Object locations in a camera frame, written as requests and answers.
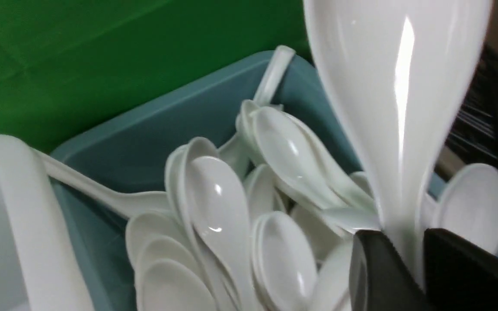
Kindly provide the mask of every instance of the spoon bowl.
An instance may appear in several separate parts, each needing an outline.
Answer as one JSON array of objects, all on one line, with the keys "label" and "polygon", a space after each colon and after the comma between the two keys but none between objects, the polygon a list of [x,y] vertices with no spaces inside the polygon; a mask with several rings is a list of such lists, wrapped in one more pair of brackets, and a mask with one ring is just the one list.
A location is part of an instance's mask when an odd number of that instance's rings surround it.
[{"label": "spoon bowl", "polygon": [[275,310],[305,311],[316,283],[316,263],[301,228],[281,212],[261,218],[257,260]]},{"label": "spoon bowl", "polygon": [[241,181],[226,163],[209,156],[194,159],[185,173],[195,230],[231,277],[241,309],[256,309],[249,212]]},{"label": "spoon bowl", "polygon": [[286,185],[318,208],[347,206],[330,190],[308,141],[287,116],[274,108],[261,108],[253,117],[253,130],[263,158]]},{"label": "spoon bowl", "polygon": [[204,283],[182,264],[161,259],[142,273],[136,297],[138,310],[216,311]]},{"label": "spoon bowl", "polygon": [[149,269],[156,260],[166,258],[182,264],[195,273],[196,276],[201,277],[199,265],[192,253],[184,245],[168,236],[159,236],[148,240],[140,247],[140,254],[135,265],[136,280],[134,283],[136,288],[141,286],[142,272]]},{"label": "spoon bowl", "polygon": [[130,263],[136,268],[140,249],[148,241],[168,236],[185,248],[189,248],[189,242],[183,234],[181,227],[172,217],[158,211],[148,211],[132,217],[126,224],[126,252]]}]

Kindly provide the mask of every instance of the large white serving spoon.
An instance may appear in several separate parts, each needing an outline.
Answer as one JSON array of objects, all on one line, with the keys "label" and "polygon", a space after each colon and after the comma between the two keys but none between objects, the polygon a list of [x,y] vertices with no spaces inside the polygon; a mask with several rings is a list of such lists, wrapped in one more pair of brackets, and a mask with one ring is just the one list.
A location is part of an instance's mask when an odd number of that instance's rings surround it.
[{"label": "large white serving spoon", "polygon": [[139,311],[216,311],[204,283],[182,264],[161,259],[141,273],[136,293]]},{"label": "large white serving spoon", "polygon": [[301,228],[286,214],[259,218],[258,275],[277,311],[306,311],[316,283],[316,263]]},{"label": "large white serving spoon", "polygon": [[374,200],[347,175],[334,160],[324,143],[306,124],[291,114],[284,113],[303,132],[318,160],[328,185],[351,207],[376,212]]},{"label": "large white serving spoon", "polygon": [[168,236],[159,236],[148,240],[140,248],[140,254],[134,266],[134,284],[136,288],[140,288],[142,272],[147,270],[156,260],[165,258],[181,263],[195,273],[196,276],[201,276],[199,264],[184,245]]},{"label": "large white serving spoon", "polygon": [[81,193],[104,203],[113,212],[124,219],[148,210],[159,210],[170,213],[170,206],[164,191],[146,191],[139,193],[120,193],[103,186],[97,181],[83,175],[68,165],[55,160],[49,155],[32,149],[41,160],[47,175]]},{"label": "large white serving spoon", "polygon": [[241,181],[227,163],[203,156],[186,165],[185,193],[195,230],[229,272],[240,309],[256,310],[249,212]]},{"label": "large white serving spoon", "polygon": [[304,0],[322,85],[414,273],[415,212],[478,62],[491,0]]},{"label": "large white serving spoon", "polygon": [[[285,45],[276,47],[253,97],[257,106],[270,104],[294,55],[295,50],[290,47]],[[219,154],[220,158],[234,169],[238,177],[243,179],[249,167],[249,157],[247,150],[243,147],[241,135],[236,132],[227,143],[219,148]]]},{"label": "large white serving spoon", "polygon": [[320,209],[347,207],[322,177],[305,136],[283,112],[260,108],[253,117],[253,132],[263,158],[279,179]]},{"label": "large white serving spoon", "polygon": [[199,157],[213,156],[217,157],[216,147],[206,138],[196,137],[190,140],[178,164],[177,184],[170,185],[169,191],[176,197],[174,202],[178,203],[176,210],[180,213],[186,236],[192,246],[193,255],[198,261],[201,268],[201,276],[204,283],[208,286],[216,300],[219,311],[233,311],[237,307],[237,294],[232,290],[229,283],[229,276],[226,276],[223,269],[220,268],[213,252],[202,242],[200,236],[196,234],[192,226],[190,217],[191,210],[191,193],[186,192],[186,168],[190,163]]}]

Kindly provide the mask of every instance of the green wall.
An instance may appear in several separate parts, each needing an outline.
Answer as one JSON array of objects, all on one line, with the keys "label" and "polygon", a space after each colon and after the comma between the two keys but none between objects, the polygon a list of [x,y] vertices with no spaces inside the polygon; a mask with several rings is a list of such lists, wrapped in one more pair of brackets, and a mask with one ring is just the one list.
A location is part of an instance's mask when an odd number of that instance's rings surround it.
[{"label": "green wall", "polygon": [[49,152],[278,44],[310,55],[302,0],[0,0],[0,133]]}]

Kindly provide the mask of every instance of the plastic container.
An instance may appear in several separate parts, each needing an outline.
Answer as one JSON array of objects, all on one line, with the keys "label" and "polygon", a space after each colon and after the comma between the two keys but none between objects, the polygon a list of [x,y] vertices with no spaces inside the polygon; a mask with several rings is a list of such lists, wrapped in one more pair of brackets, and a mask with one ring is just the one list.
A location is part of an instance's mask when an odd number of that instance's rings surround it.
[{"label": "plastic container", "polygon": [[[253,97],[272,53],[242,59],[121,114],[51,155],[118,191],[163,190],[164,164],[176,147],[194,136],[220,146],[233,135],[239,105]],[[310,126],[347,173],[360,169],[312,65],[296,56],[273,102]],[[135,310],[133,270],[124,245],[126,221],[73,189],[58,183],[53,187],[95,309]],[[435,176],[430,191],[437,195],[442,187]]]}]

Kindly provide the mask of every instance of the spoon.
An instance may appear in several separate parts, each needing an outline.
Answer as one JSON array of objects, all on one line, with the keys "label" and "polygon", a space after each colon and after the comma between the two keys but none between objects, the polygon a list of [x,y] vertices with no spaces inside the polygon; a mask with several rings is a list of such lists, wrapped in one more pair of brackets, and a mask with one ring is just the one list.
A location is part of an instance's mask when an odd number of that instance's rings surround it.
[{"label": "spoon", "polygon": [[351,268],[353,239],[348,238],[326,258],[308,311],[351,311],[349,270]]},{"label": "spoon", "polygon": [[166,189],[168,205],[176,213],[176,217],[178,217],[182,223],[182,215],[180,211],[178,211],[178,201],[176,199],[176,195],[174,194],[174,189],[178,184],[178,170],[185,150],[186,145],[181,145],[176,148],[168,155],[168,158],[166,158],[166,164],[164,165],[164,189]]},{"label": "spoon", "polygon": [[177,184],[171,185],[170,191],[176,197],[173,201],[178,203],[176,210],[181,215],[184,224],[184,230],[188,240],[192,246],[193,255],[201,270],[203,282],[209,288],[213,297],[216,300],[219,311],[233,311],[237,307],[237,294],[231,291],[231,280],[227,273],[219,266],[215,254],[202,242],[201,237],[196,234],[192,226],[190,215],[191,209],[191,193],[186,192],[186,169],[190,167],[190,163],[199,157],[212,156],[217,157],[216,147],[208,139],[196,137],[190,140],[184,150],[180,163],[178,165]]},{"label": "spoon", "polygon": [[249,206],[249,223],[253,225],[259,216],[275,209],[275,200],[278,199],[274,190],[274,174],[268,165],[259,165],[247,175],[243,187]]},{"label": "spoon", "polygon": [[170,206],[164,191],[120,193],[103,186],[79,171],[55,160],[49,155],[33,149],[41,158],[45,171],[50,177],[77,189],[81,193],[104,203],[124,219],[148,210],[170,213]]},{"label": "spoon", "polygon": [[351,207],[365,209],[369,211],[376,211],[374,200],[368,195],[361,187],[339,167],[338,163],[334,160],[326,146],[322,143],[320,138],[298,118],[291,114],[286,114],[293,123],[303,132],[306,139],[309,141],[312,150],[318,159],[322,175],[328,181],[328,185],[338,196],[348,203]]},{"label": "spoon", "polygon": [[253,135],[253,122],[251,118],[251,113],[258,109],[259,106],[252,100],[244,100],[241,102],[241,108],[239,109],[240,122],[239,126],[236,126],[237,132],[241,134],[241,137],[247,145],[249,159],[251,159],[251,162],[255,165],[264,163],[264,159],[259,153],[255,136]]},{"label": "spoon", "polygon": [[474,74],[491,7],[304,0],[330,106],[368,173],[383,228],[413,272],[415,212]]},{"label": "spoon", "polygon": [[[265,106],[270,104],[294,55],[295,51],[292,48],[285,45],[276,47],[253,97],[256,105]],[[249,157],[247,156],[247,150],[243,148],[241,142],[243,137],[241,136],[242,134],[235,133],[227,143],[219,148],[219,154],[220,158],[234,169],[237,176],[243,179],[249,167]]]},{"label": "spoon", "polygon": [[349,178],[351,178],[352,181],[360,187],[360,189],[362,189],[370,197],[372,197],[372,189],[370,189],[370,185],[368,184],[366,173],[364,173],[363,171],[355,171],[351,175],[349,175]]},{"label": "spoon", "polygon": [[255,112],[253,130],[263,158],[286,185],[320,209],[347,206],[330,190],[305,136],[283,112],[260,108]]},{"label": "spoon", "polygon": [[355,234],[358,230],[381,231],[380,220],[376,214],[354,207],[323,210],[320,211],[320,217],[350,234]]},{"label": "spoon", "polygon": [[186,166],[185,192],[195,230],[229,273],[241,310],[259,305],[251,281],[247,199],[241,181],[220,159],[198,157]]},{"label": "spoon", "polygon": [[261,83],[257,87],[253,101],[259,106],[270,105],[272,98],[276,94],[278,86],[295,55],[295,50],[285,45],[279,45],[274,51],[274,55],[266,67]]},{"label": "spoon", "polygon": [[154,238],[168,236],[185,248],[189,248],[188,240],[180,226],[172,217],[158,211],[147,211],[130,218],[126,224],[125,236],[126,252],[134,269],[136,269],[140,249]]},{"label": "spoon", "polygon": [[[359,185],[362,189],[365,189],[367,193],[370,193],[370,186],[368,185],[368,179],[366,178],[366,174],[363,171],[356,171],[350,175],[351,179]],[[417,213],[416,216],[421,217],[420,221],[417,222],[420,224],[421,230],[426,230],[427,228],[430,228],[431,226],[431,219],[433,218],[433,213],[435,210],[437,210],[437,202],[431,195],[425,194],[424,199],[422,201],[421,207],[420,207],[420,213]]]},{"label": "spoon", "polygon": [[259,219],[257,269],[277,311],[306,311],[316,283],[313,252],[301,228],[286,214]]},{"label": "spoon", "polygon": [[474,163],[447,184],[431,228],[444,228],[491,254],[498,251],[498,170]]},{"label": "spoon", "polygon": [[148,240],[140,248],[140,255],[137,258],[134,269],[135,285],[140,288],[140,280],[142,271],[150,268],[151,264],[159,259],[171,259],[175,262],[181,263],[184,267],[190,269],[196,276],[200,278],[201,272],[199,265],[195,261],[192,253],[185,248],[180,242],[168,236],[159,236],[152,240]]},{"label": "spoon", "polygon": [[324,220],[300,205],[293,207],[291,217],[301,228],[313,250],[314,258],[322,263],[328,254],[338,246],[342,240],[348,238],[348,232],[332,229]]},{"label": "spoon", "polygon": [[216,311],[204,283],[182,264],[161,259],[142,274],[136,295],[139,311]]}]

